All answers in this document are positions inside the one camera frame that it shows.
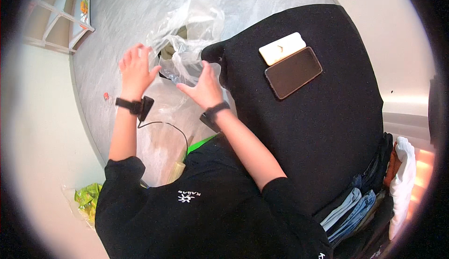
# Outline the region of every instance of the hand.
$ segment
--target hand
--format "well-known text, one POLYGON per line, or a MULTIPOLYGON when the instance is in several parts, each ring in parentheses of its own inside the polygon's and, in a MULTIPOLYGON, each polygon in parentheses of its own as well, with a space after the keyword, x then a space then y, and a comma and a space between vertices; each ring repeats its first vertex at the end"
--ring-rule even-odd
POLYGON ((121 98, 128 101, 140 101, 146 88, 154 81, 161 67, 158 65, 148 71, 148 54, 151 51, 151 47, 137 43, 123 54, 123 58, 119 61, 122 72, 121 98))
POLYGON ((176 85, 183 93, 191 97, 198 105, 206 110, 223 102, 223 93, 214 75, 214 71, 207 61, 203 60, 203 71, 199 76, 198 84, 191 88, 188 85, 179 83, 176 85))

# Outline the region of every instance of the orange item on shelf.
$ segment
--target orange item on shelf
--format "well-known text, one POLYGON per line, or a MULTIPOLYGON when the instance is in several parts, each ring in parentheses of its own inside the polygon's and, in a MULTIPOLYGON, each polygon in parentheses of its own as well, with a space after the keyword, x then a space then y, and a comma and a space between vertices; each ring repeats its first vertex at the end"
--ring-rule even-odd
POLYGON ((401 166, 402 162, 399 160, 396 154, 396 144, 395 142, 393 146, 393 150, 391 151, 390 155, 390 164, 388 165, 387 174, 384 178, 384 185, 387 187, 390 187, 390 183, 393 180, 393 178, 396 176, 396 173, 399 171, 399 167, 401 166))

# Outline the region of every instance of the black t-shirt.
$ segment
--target black t-shirt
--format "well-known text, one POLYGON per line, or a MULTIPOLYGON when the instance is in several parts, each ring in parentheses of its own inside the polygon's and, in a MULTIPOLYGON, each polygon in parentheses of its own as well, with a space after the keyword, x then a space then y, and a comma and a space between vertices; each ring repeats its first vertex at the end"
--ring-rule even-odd
POLYGON ((137 157, 108 162, 95 228, 111 258, 331 258, 288 178, 260 193, 219 137, 185 164, 175 182, 145 189, 137 157))

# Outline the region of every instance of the white logo print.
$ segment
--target white logo print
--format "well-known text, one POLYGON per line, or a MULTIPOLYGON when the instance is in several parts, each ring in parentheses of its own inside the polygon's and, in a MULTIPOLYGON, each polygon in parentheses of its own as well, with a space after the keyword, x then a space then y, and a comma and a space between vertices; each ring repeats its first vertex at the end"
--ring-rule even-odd
POLYGON ((198 192, 191 192, 191 191, 187 191, 187 192, 184 192, 184 191, 178 191, 178 193, 181 194, 180 196, 178 196, 178 199, 179 199, 179 201, 181 201, 181 202, 190 202, 193 198, 195 198, 195 197, 193 197, 192 195, 197 195, 197 196, 200 196, 200 195, 201 195, 201 193, 198 193, 198 192))

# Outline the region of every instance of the black wristband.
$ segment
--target black wristband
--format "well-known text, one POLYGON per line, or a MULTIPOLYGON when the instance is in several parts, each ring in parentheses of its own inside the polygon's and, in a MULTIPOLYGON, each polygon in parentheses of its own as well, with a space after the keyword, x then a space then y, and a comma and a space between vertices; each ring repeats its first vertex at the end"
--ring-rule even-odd
POLYGON ((141 102, 139 101, 129 102, 125 99, 121 99, 120 97, 118 97, 115 100, 115 105, 128 109, 129 112, 133 115, 138 115, 142 110, 141 102))
POLYGON ((221 132, 221 129, 217 126, 215 120, 217 119, 217 112, 223 109, 230 109, 229 104, 226 101, 208 108, 199 119, 214 132, 219 133, 221 132))

